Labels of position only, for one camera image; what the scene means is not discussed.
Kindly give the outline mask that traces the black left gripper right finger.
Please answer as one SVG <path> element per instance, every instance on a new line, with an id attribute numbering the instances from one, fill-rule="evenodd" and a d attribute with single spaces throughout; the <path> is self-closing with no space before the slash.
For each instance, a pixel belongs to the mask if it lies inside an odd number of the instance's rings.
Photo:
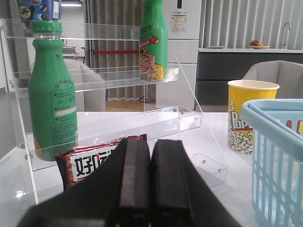
<path id="1" fill-rule="evenodd" d="M 150 168 L 153 227 L 239 227 L 190 161 L 180 140 L 158 140 Z"/>

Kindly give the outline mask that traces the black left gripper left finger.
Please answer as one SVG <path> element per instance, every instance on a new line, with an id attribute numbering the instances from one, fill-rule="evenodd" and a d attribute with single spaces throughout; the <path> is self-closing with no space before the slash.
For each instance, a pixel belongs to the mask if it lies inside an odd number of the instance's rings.
<path id="1" fill-rule="evenodd" d="M 149 226 L 149 147 L 123 139 L 88 177 L 31 207 L 19 227 Z"/>

